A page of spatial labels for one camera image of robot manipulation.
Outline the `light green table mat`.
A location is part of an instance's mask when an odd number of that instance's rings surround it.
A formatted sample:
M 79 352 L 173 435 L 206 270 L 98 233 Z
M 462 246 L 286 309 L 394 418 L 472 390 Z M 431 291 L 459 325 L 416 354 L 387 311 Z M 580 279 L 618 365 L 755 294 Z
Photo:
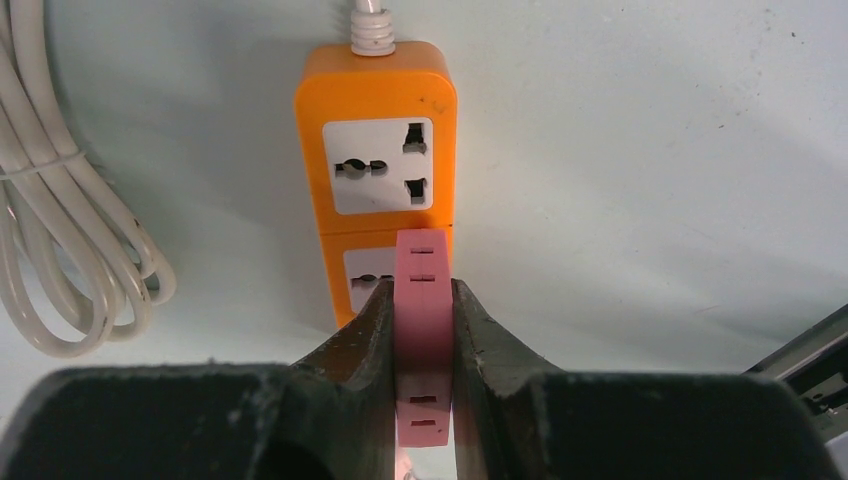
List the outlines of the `light green table mat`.
M 741 371 L 847 301 L 843 1 L 392 1 L 459 94 L 454 273 L 564 368 Z M 52 1 L 77 140 L 178 290 L 88 364 L 335 327 L 292 108 L 344 1 Z

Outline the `pink square plug adapter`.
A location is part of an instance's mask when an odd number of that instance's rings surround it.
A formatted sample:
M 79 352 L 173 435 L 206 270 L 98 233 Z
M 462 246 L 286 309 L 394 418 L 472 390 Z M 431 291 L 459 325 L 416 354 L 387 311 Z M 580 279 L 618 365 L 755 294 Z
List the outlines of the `pink square plug adapter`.
M 445 231 L 398 232 L 393 328 L 398 445 L 445 446 L 451 421 L 454 353 Z

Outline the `orange power strip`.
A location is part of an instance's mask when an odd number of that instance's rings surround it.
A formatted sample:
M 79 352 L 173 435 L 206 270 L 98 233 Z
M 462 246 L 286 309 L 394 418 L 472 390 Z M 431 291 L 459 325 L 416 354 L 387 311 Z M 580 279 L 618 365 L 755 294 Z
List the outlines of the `orange power strip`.
M 349 323 L 394 274 L 399 231 L 451 231 L 458 94 L 441 50 L 382 57 L 325 45 L 293 97 L 335 322 Z

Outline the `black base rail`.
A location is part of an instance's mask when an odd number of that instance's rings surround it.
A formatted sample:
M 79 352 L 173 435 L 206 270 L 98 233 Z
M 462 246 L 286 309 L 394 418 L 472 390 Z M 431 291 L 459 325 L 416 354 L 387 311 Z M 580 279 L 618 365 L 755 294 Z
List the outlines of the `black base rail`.
M 749 370 L 786 383 L 826 441 L 847 432 L 847 308 L 841 307 Z

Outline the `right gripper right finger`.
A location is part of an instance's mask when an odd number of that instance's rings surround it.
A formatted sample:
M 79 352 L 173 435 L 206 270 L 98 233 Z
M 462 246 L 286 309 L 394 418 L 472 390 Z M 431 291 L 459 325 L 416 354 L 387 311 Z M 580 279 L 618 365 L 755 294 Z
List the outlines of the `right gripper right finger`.
M 452 284 L 461 479 L 837 479 L 790 388 L 756 374 L 565 370 Z

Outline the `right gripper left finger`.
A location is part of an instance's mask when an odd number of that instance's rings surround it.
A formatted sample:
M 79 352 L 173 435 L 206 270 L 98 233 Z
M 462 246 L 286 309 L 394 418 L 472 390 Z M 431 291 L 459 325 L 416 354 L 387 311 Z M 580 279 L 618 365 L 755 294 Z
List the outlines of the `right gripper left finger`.
M 393 283 L 297 362 L 64 369 L 1 441 L 5 479 L 390 479 Z

